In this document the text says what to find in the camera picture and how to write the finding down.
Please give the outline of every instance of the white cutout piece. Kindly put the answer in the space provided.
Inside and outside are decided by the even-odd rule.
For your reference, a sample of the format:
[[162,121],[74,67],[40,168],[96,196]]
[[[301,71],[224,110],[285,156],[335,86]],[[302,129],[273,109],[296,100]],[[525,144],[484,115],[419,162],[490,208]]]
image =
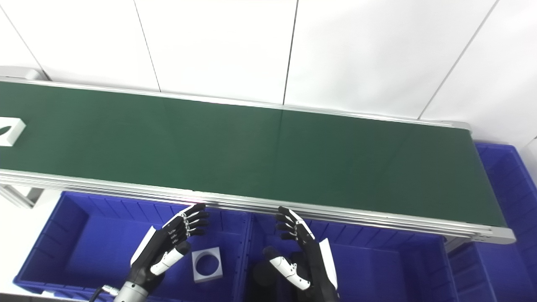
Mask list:
[[[203,257],[211,255],[215,257],[218,260],[218,268],[214,271],[214,273],[210,275],[202,275],[200,274],[197,269],[196,265],[198,264],[198,261]],[[210,281],[218,278],[222,278],[222,260],[220,259],[220,248],[209,248],[209,249],[202,249],[192,252],[192,270],[194,271],[194,282],[200,283],[205,281]]]
[[19,118],[0,117],[0,133],[3,133],[0,134],[0,146],[13,146],[24,127],[26,127],[26,124]]
[[0,66],[0,77],[23,78],[25,80],[46,80],[37,69],[19,66]]

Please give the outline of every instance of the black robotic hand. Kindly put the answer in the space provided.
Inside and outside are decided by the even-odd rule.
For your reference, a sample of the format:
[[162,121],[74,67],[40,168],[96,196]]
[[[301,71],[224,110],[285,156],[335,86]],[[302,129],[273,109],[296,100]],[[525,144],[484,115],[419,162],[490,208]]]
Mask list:
[[280,238],[298,243],[304,253],[305,267],[291,263],[272,246],[263,250],[265,258],[288,281],[304,291],[309,301],[339,301],[336,268],[328,239],[317,242],[308,225],[292,210],[279,207],[278,212],[276,220],[280,223],[276,224],[276,228],[285,231],[280,234]]
[[172,265],[190,251],[186,239],[204,235],[207,226],[205,204],[190,206],[173,216],[164,226],[156,230],[151,227],[131,259],[127,280],[114,301],[143,302],[164,279]]

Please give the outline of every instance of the robot finger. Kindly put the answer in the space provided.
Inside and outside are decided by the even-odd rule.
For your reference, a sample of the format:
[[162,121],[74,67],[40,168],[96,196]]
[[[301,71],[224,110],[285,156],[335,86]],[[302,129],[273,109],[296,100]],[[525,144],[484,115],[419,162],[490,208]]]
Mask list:
[[195,220],[194,222],[189,223],[188,228],[195,229],[200,226],[208,226],[208,225],[209,225],[209,221],[205,219],[198,219],[198,220]]
[[279,222],[283,222],[284,224],[288,224],[292,227],[295,226],[295,222],[293,222],[289,217],[280,213],[276,214],[276,220]]
[[297,222],[297,220],[301,219],[295,212],[283,206],[278,207],[278,212],[286,216],[286,218],[292,222]]
[[192,229],[187,233],[188,237],[190,237],[190,236],[203,236],[203,235],[205,235],[205,230],[200,229],[200,228]]
[[186,220],[187,220],[188,223],[190,223],[190,222],[196,221],[198,219],[204,219],[204,218],[209,218],[209,213],[208,212],[195,213],[193,215],[188,216],[186,218]]
[[162,255],[159,262],[151,266],[150,271],[158,276],[167,271],[177,261],[181,260],[190,251],[190,243],[183,241]]
[[295,263],[291,263],[289,259],[283,257],[274,247],[268,246],[264,248],[263,255],[265,256],[265,259],[267,259],[284,278],[286,278],[298,289],[306,290],[310,287],[310,282],[299,276],[297,273],[297,265]]
[[204,203],[199,203],[199,204],[195,204],[195,205],[192,205],[184,210],[182,210],[181,212],[179,212],[179,214],[182,214],[186,217],[196,213],[196,212],[200,212],[200,211],[203,211],[205,210],[205,207],[206,207],[206,204]]
[[291,233],[281,233],[280,239],[282,240],[296,240],[296,235]]
[[280,231],[288,231],[291,234],[295,234],[296,230],[294,227],[288,225],[288,224],[276,224],[276,229]]

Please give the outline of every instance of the conveyor leg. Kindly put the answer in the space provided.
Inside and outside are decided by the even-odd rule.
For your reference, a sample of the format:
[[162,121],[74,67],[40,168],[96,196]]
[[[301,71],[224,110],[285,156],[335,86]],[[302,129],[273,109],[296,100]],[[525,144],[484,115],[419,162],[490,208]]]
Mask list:
[[447,253],[463,245],[464,243],[471,241],[470,238],[464,238],[464,237],[453,237],[453,236],[444,236],[444,237],[446,238],[446,241],[444,242],[444,247]]
[[32,188],[28,193],[28,196],[24,196],[13,186],[0,184],[0,196],[22,208],[33,208],[42,192],[43,189]]

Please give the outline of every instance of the panel seam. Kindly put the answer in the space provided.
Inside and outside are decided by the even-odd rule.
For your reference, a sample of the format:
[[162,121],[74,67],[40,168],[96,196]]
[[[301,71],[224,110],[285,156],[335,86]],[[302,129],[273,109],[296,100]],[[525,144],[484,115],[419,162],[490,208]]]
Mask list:
[[492,11],[494,10],[494,8],[496,7],[496,5],[498,4],[499,0],[496,0],[493,5],[491,6],[491,8],[489,9],[489,11],[487,12],[487,14],[485,15],[485,17],[483,18],[483,20],[481,21],[481,23],[479,24],[479,26],[477,27],[476,31],[474,32],[474,34],[471,36],[470,40],[468,41],[468,43],[466,43],[465,47],[462,49],[462,52],[460,53],[459,57],[457,57],[457,59],[455,60],[455,62],[453,63],[453,65],[451,66],[451,68],[449,69],[449,71],[447,72],[446,76],[444,77],[444,79],[442,80],[442,82],[440,82],[440,85],[436,88],[436,90],[434,91],[433,95],[431,96],[431,98],[429,99],[429,101],[427,102],[427,104],[425,104],[425,107],[423,108],[422,112],[419,114],[418,116],[418,120],[420,120],[423,116],[423,114],[425,113],[425,111],[427,110],[427,108],[429,107],[429,105],[431,105],[432,101],[434,100],[434,98],[436,97],[436,95],[438,94],[438,91],[440,91],[440,89],[444,86],[444,84],[446,83],[446,80],[447,78],[451,75],[451,73],[453,72],[453,70],[455,69],[455,67],[457,66],[457,64],[459,63],[459,61],[461,60],[462,56],[466,53],[466,50],[468,49],[468,47],[470,46],[470,44],[474,41],[475,37],[477,36],[477,34],[479,33],[479,31],[481,30],[481,28],[483,27],[483,25],[485,24],[485,22],[487,21],[487,19],[489,18],[490,14],[492,13]]
[[24,43],[24,46],[26,46],[26,49],[28,49],[28,51],[30,52],[30,54],[32,55],[34,61],[37,63],[37,65],[39,66],[39,68],[41,69],[41,72],[43,72],[43,75],[45,76],[45,78],[49,81],[52,81],[52,79],[50,78],[50,76],[48,76],[48,73],[45,71],[45,69],[43,68],[43,66],[41,65],[41,63],[39,63],[39,60],[35,57],[34,53],[32,52],[32,50],[30,49],[30,47],[28,46],[28,44],[26,43],[26,41],[23,39],[23,36],[20,34],[20,32],[18,31],[18,29],[15,27],[15,24],[13,23],[13,21],[11,21],[11,18],[8,16],[8,13],[4,10],[4,8],[2,7],[2,5],[0,4],[0,10],[2,10],[2,12],[4,13],[6,19],[8,20],[8,22],[11,24],[11,26],[13,27],[13,29],[15,30],[15,32],[17,33],[17,35],[19,36],[20,40]]
[[155,70],[155,64],[153,64],[153,57],[151,56],[151,51],[149,50],[149,45],[147,44],[146,33],[143,30],[142,19],[140,19],[140,13],[138,12],[138,6],[136,6],[136,0],[133,0],[133,3],[134,3],[134,9],[136,10],[136,16],[138,17],[138,22],[140,23],[140,29],[142,30],[143,41],[146,43],[147,53],[149,54],[149,60],[151,61],[151,67],[153,68],[153,74],[155,75],[155,80],[157,81],[158,90],[160,92],[162,92],[161,85],[158,82],[157,71]]
[[285,105],[285,94],[287,93],[287,81],[289,80],[289,67],[291,66],[291,52],[293,51],[293,39],[295,38],[296,15],[298,10],[299,0],[296,0],[295,18],[293,20],[293,32],[291,33],[291,46],[289,47],[289,60],[287,61],[287,73],[285,74],[284,99],[281,102],[282,105]]

